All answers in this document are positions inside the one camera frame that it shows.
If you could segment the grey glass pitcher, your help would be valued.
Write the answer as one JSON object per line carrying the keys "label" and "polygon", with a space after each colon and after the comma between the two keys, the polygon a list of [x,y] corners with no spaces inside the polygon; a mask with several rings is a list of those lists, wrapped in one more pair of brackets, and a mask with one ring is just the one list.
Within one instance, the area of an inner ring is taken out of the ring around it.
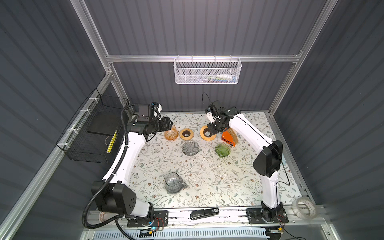
{"label": "grey glass pitcher", "polygon": [[188,187],[178,173],[168,173],[164,175],[164,181],[165,189],[169,194],[177,194]]}

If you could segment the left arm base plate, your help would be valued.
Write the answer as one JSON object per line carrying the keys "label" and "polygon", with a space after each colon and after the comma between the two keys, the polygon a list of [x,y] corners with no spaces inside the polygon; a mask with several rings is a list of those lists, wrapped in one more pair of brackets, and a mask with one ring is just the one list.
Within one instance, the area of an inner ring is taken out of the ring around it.
{"label": "left arm base plate", "polygon": [[127,227],[166,227],[168,225],[169,212],[155,210],[148,217],[128,218]]}

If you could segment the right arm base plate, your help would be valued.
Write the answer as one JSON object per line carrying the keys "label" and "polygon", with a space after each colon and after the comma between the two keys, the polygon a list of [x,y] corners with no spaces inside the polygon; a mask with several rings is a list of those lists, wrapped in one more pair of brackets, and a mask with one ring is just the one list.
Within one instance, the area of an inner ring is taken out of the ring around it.
{"label": "right arm base plate", "polygon": [[246,216],[250,224],[287,224],[288,215],[283,207],[272,210],[267,208],[248,208]]}

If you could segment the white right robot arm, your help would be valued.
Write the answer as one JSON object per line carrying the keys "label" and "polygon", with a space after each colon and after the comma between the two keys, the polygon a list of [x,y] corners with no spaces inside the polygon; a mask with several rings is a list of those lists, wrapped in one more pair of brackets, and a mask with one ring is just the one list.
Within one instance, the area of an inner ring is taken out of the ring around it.
{"label": "white right robot arm", "polygon": [[278,193],[278,177],[283,158],[283,143],[264,135],[237,108],[227,109],[219,101],[210,103],[205,110],[210,123],[209,131],[215,135],[232,128],[255,150],[253,167],[261,176],[263,187],[262,214],[267,223],[275,221],[283,209]]}

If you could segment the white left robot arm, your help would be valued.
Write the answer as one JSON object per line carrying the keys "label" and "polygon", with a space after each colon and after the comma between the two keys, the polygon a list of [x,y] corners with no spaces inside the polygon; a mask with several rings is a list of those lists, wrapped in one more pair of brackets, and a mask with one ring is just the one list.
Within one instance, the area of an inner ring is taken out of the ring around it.
{"label": "white left robot arm", "polygon": [[168,117],[149,122],[132,121],[127,124],[128,139],[123,138],[116,159],[103,180],[95,181],[92,185],[92,194],[95,195],[107,179],[113,177],[95,198],[99,211],[142,218],[149,216],[151,204],[138,199],[136,193],[129,188],[130,177],[148,136],[169,131],[172,125],[173,122]]}

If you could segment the green glass dripper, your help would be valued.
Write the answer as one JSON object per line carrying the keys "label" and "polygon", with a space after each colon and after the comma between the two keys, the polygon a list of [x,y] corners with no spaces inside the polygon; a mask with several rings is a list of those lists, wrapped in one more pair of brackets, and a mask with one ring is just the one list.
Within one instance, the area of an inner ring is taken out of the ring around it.
{"label": "green glass dripper", "polygon": [[231,154],[231,148],[226,144],[218,144],[215,147],[215,152],[219,158],[224,158]]}

